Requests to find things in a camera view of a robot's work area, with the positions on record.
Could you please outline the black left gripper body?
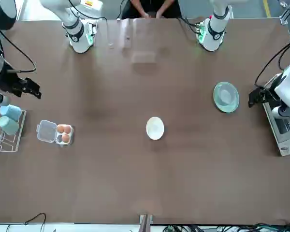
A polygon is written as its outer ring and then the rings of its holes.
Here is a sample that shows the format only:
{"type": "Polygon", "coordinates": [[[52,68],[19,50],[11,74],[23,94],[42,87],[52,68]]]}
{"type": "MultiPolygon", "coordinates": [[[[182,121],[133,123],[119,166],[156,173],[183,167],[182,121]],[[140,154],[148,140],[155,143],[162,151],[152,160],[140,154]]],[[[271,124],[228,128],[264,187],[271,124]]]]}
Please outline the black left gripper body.
{"type": "Polygon", "coordinates": [[[271,84],[270,86],[265,87],[265,98],[264,102],[280,102],[281,99],[278,94],[275,92],[277,84],[271,84]]]}

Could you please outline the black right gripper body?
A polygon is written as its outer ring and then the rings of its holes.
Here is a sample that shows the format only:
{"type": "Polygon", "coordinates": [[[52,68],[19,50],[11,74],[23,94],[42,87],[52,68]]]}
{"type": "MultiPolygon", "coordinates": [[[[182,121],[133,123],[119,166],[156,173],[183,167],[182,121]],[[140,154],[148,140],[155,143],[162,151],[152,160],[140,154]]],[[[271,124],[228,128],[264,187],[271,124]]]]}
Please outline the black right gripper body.
{"type": "Polygon", "coordinates": [[[18,77],[17,73],[9,70],[0,72],[0,90],[21,97],[22,93],[29,93],[27,81],[18,77]]]}

